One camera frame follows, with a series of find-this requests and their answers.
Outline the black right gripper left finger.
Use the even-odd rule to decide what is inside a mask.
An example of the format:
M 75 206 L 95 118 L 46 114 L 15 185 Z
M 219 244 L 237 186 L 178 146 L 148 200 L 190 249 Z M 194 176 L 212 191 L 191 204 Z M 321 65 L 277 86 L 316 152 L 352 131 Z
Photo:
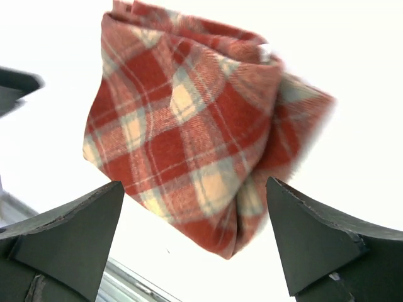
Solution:
M 110 182 L 1 228 L 1 301 L 94 301 L 124 189 Z

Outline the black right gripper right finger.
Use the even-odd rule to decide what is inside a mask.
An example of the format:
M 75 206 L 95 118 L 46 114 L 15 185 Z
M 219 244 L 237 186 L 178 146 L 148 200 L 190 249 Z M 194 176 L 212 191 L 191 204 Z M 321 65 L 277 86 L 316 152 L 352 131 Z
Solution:
M 268 213 L 297 301 L 402 301 L 402 232 L 320 203 L 276 178 Z

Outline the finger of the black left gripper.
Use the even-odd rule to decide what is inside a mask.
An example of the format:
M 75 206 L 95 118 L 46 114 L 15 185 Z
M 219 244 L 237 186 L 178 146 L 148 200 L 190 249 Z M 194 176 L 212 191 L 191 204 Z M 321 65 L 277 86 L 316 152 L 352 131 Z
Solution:
M 25 104 L 24 97 L 41 89 L 44 85 L 39 75 L 1 67 L 1 117 Z

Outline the red patterned skirt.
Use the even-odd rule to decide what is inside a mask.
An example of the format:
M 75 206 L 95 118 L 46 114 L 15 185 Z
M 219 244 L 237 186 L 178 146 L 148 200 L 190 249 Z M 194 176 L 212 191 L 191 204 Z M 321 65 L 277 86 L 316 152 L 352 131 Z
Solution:
M 83 156 L 144 208 L 229 259 L 264 220 L 333 98 L 259 35 L 135 1 L 101 22 L 103 75 Z

